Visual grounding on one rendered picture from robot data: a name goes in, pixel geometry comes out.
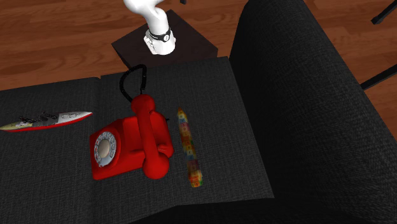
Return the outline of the multicoloured patterned pen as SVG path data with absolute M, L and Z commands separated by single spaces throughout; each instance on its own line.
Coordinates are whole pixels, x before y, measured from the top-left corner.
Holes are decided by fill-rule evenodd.
M 181 108 L 178 108 L 177 116 L 178 116 L 179 135 L 181 138 L 183 152 L 186 159 L 186 166 L 188 170 L 188 180 L 191 184 L 191 187 L 197 188 L 202 186 L 203 184 L 203 179 L 202 179 L 203 175 L 197 160 L 197 155 L 192 139 L 192 134 L 190 131 L 190 126 L 188 123 L 188 118 L 186 113 Z

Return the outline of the dark robot stand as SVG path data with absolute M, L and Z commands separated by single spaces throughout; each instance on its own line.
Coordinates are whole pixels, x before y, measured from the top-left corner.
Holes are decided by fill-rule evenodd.
M 168 10 L 166 14 L 176 38 L 175 50 L 168 55 L 153 55 L 144 42 L 144 35 L 148 30 L 148 26 L 144 24 L 111 44 L 128 68 L 138 64 L 157 67 L 218 56 L 218 48 L 173 10 Z

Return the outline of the red rotary telephone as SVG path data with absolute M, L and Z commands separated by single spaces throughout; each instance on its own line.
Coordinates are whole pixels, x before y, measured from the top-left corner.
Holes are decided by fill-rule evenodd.
M 140 91 L 146 88 L 147 67 L 136 65 L 124 72 L 119 88 L 129 101 L 134 116 L 117 119 L 90 136 L 92 176 L 101 180 L 142 169 L 147 178 L 160 179 L 169 170 L 174 153 L 167 119 L 155 111 L 154 99 L 147 94 L 131 97 L 124 89 L 126 77 L 142 70 Z

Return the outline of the grey and red toy warship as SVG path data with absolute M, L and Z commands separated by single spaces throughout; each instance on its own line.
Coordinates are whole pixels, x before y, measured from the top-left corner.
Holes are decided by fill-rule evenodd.
M 58 115 L 51 115 L 44 111 L 38 115 L 37 118 L 20 116 L 18 122 L 3 125 L 0 127 L 0 130 L 5 132 L 24 132 L 52 129 L 82 121 L 91 115 L 93 115 L 93 113 L 87 111 L 73 111 L 59 113 Z

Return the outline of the black furniture leg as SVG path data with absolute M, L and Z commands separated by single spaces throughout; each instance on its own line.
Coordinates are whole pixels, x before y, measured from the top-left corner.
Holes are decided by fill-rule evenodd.
M 397 64 L 391 66 L 390 68 L 386 69 L 385 71 L 375 75 L 374 77 L 364 81 L 363 83 L 360 84 L 361 88 L 363 90 L 369 89 L 380 82 L 394 76 L 397 74 Z
M 395 8 L 397 8 L 397 0 L 394 0 L 389 6 L 382 10 L 377 16 L 371 19 L 373 25 L 380 24 Z

